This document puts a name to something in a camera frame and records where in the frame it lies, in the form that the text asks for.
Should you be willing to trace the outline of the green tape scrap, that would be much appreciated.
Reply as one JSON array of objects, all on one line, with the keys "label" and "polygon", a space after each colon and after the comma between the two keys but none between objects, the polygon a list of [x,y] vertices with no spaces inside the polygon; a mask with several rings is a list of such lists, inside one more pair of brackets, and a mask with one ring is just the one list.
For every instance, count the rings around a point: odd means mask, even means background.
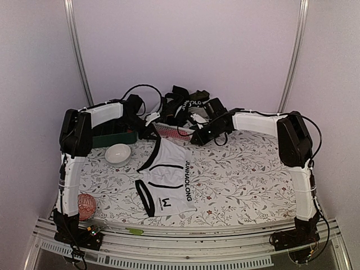
[{"label": "green tape scrap", "polygon": [[133,234],[133,235],[137,235],[137,236],[140,236],[144,233],[144,231],[142,229],[137,229],[137,228],[126,228],[126,230]]}]

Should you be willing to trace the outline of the green compartment tray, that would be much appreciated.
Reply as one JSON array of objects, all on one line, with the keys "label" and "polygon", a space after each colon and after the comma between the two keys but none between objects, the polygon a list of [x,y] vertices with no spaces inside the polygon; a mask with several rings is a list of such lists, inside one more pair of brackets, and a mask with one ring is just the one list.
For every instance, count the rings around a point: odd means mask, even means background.
[{"label": "green compartment tray", "polygon": [[137,132],[130,129],[98,129],[93,131],[92,148],[110,147],[115,144],[134,144],[137,142]]}]

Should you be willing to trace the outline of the white ceramic bowl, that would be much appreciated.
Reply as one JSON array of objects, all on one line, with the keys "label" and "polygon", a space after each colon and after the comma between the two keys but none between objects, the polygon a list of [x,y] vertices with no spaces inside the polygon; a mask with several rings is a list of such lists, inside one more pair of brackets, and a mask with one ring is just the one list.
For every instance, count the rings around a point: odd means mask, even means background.
[{"label": "white ceramic bowl", "polygon": [[126,144],[115,144],[105,152],[105,160],[115,167],[127,165],[131,158],[131,148]]}]

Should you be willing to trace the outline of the right robot arm white sleeves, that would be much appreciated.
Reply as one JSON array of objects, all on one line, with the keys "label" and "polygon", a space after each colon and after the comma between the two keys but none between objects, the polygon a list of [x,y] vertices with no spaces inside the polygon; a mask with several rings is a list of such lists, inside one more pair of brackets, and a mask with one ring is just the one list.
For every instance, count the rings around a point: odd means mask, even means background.
[{"label": "right robot arm white sleeves", "polygon": [[278,154],[291,175],[296,202],[295,227],[301,231],[315,229],[320,214],[316,208],[316,184],[313,175],[313,141],[305,120],[297,111],[269,114],[254,110],[233,109],[229,112],[234,130],[272,135],[277,138]]}]

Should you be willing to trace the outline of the aluminium frame post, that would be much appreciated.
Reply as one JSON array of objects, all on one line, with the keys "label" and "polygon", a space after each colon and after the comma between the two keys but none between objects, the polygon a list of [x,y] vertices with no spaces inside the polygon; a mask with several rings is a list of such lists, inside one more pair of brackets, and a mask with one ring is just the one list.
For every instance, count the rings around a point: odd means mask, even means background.
[{"label": "aluminium frame post", "polygon": [[302,42],[303,42],[303,38],[304,38],[304,32],[305,32],[305,27],[306,27],[306,23],[307,23],[308,8],[309,8],[309,1],[301,0],[300,7],[299,7],[299,13],[298,13],[298,22],[297,22],[296,31],[295,31],[295,39],[294,39],[294,44],[293,44],[293,48],[292,48],[292,54],[290,57],[289,68],[287,71],[285,84],[284,84],[282,95],[280,98],[280,103],[279,103],[279,106],[277,109],[278,113],[283,113],[285,111],[287,102],[290,97],[290,92],[292,89],[293,81],[295,79],[296,67],[298,64],[298,59],[300,56],[300,51],[301,51]]},{"label": "aluminium frame post", "polygon": [[78,67],[79,75],[80,75],[80,81],[82,83],[82,87],[84,90],[85,98],[87,100],[88,106],[93,106],[93,97],[91,94],[91,90],[89,87],[89,82],[86,74],[86,69],[82,57],[81,47],[80,47],[80,41],[78,36],[78,30],[77,30],[77,24],[75,19],[75,11],[74,11],[74,5],[72,0],[64,0],[64,7],[65,7],[65,16],[67,21],[67,27],[70,34],[70,39],[74,51],[74,56],[76,60],[76,64]]}]

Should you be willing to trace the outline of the left aluminium frame post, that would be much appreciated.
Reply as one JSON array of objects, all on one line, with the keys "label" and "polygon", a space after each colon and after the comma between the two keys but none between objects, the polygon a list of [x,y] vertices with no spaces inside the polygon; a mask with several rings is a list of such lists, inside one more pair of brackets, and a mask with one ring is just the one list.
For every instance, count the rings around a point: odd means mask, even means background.
[{"label": "left aluminium frame post", "polygon": [[86,69],[82,57],[81,47],[80,47],[80,41],[78,36],[78,30],[77,30],[77,24],[75,19],[75,11],[74,11],[74,5],[72,0],[64,0],[64,7],[65,7],[65,16],[67,21],[67,27],[70,34],[70,39],[74,51],[74,56],[76,60],[76,64],[78,67],[79,75],[80,75],[80,81],[82,83],[82,87],[84,90],[85,98],[87,100],[88,106],[93,106],[93,97],[91,94],[91,90],[89,87],[89,82],[86,74]]}]

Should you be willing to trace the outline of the black underwear in basket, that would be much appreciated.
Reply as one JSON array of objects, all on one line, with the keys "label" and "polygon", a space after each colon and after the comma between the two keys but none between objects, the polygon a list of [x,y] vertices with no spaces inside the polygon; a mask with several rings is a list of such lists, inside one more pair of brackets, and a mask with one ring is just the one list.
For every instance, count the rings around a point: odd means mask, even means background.
[{"label": "black underwear in basket", "polygon": [[210,94],[206,90],[197,90],[190,94],[185,88],[174,85],[172,91],[162,98],[162,109],[159,122],[183,127],[192,121],[191,115],[200,115],[203,119],[209,117],[204,105],[210,100]]}]

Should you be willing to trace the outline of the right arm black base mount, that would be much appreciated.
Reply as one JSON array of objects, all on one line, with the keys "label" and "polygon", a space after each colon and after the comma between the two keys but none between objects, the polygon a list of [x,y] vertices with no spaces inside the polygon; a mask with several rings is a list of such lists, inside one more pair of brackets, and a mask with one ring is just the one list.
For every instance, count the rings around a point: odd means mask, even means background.
[{"label": "right arm black base mount", "polygon": [[287,231],[276,231],[269,237],[269,243],[275,251],[297,248],[316,243],[320,240],[317,226],[310,222],[295,223],[295,228]]}]

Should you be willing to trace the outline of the white plastic laundry basket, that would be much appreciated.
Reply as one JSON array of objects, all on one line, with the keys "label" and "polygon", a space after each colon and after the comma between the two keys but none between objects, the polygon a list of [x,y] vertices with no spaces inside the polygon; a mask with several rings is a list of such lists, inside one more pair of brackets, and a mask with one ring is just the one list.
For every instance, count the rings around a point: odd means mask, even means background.
[{"label": "white plastic laundry basket", "polygon": [[155,127],[157,133],[162,137],[171,137],[171,138],[176,138],[179,140],[190,141],[194,130],[188,129],[188,128],[183,128],[183,127],[178,127],[177,125],[168,125],[168,124],[164,123],[163,120],[161,120],[162,116],[173,116],[172,113],[169,114],[169,112],[171,112],[173,110],[173,108],[174,108],[173,105],[171,105],[171,106],[161,105],[160,110],[159,110],[160,118],[156,119],[151,124]]}]

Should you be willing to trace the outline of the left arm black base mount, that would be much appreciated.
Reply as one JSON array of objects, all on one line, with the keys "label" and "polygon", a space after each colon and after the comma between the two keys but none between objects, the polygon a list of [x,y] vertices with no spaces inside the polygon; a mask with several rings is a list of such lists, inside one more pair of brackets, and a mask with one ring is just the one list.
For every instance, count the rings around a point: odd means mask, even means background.
[{"label": "left arm black base mount", "polygon": [[85,229],[79,227],[79,214],[69,217],[55,212],[53,217],[56,225],[56,233],[54,239],[69,245],[78,245],[80,248],[99,251],[102,245],[104,235],[97,232],[95,235]]}]

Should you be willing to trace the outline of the white underwear with black trim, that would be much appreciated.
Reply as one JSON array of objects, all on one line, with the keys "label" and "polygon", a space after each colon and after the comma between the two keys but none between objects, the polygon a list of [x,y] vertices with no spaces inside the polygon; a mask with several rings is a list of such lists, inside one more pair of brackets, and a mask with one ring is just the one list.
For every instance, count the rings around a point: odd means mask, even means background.
[{"label": "white underwear with black trim", "polygon": [[137,172],[136,191],[148,217],[196,211],[191,186],[192,152],[161,138]]}]

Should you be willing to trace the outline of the aluminium front table rail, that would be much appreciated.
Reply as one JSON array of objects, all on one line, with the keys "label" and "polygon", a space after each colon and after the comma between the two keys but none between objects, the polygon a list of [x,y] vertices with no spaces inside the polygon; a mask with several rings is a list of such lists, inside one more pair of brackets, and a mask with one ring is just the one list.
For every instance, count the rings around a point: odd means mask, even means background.
[{"label": "aluminium front table rail", "polygon": [[[85,249],[89,269],[354,269],[334,219],[319,222],[312,260],[293,262],[305,246],[275,251],[269,237],[293,229],[289,220],[229,227],[157,227],[93,219],[102,227],[99,251]],[[144,231],[140,236],[126,228]]]}]

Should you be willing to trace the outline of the left robot arm white sleeves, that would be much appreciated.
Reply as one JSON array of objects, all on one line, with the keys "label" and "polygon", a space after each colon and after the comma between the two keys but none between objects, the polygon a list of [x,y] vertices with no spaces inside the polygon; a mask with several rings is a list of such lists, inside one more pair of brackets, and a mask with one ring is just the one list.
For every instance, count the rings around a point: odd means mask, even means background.
[{"label": "left robot arm white sleeves", "polygon": [[78,193],[81,169],[93,147],[93,129],[112,120],[134,128],[143,101],[131,94],[126,100],[113,99],[83,109],[68,109],[60,132],[61,166],[56,209],[63,217],[79,216]]}]

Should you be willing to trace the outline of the floral patterned table mat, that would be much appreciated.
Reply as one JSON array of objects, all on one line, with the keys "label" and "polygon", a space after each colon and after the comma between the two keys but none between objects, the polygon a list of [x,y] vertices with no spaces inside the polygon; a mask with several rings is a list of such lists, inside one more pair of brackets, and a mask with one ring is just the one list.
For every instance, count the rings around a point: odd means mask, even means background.
[{"label": "floral patterned table mat", "polygon": [[156,141],[130,145],[127,165],[105,161],[105,149],[91,151],[81,169],[79,194],[96,201],[93,216],[126,224],[153,226],[231,226],[296,217],[293,183],[281,163],[277,138],[237,130],[222,145],[196,146],[169,140],[192,152],[191,186],[196,211],[148,217],[135,188],[137,170],[149,159]]}]

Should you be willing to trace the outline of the robot arm white sleeves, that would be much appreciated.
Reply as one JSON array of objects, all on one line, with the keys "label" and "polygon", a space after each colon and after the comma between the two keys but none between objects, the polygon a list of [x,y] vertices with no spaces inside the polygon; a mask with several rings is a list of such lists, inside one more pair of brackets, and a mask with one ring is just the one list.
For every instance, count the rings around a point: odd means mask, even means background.
[{"label": "robot arm white sleeves", "polygon": [[254,110],[233,109],[229,112],[234,130],[272,135],[277,138],[278,154],[291,175],[296,202],[295,227],[301,231],[315,229],[320,214],[316,208],[316,184],[313,175],[313,141],[305,120],[297,111],[269,114]]},{"label": "robot arm white sleeves", "polygon": [[61,166],[56,209],[63,217],[79,216],[78,193],[81,169],[93,147],[93,129],[112,120],[134,128],[143,101],[131,94],[126,100],[113,99],[83,109],[68,109],[60,132]]}]

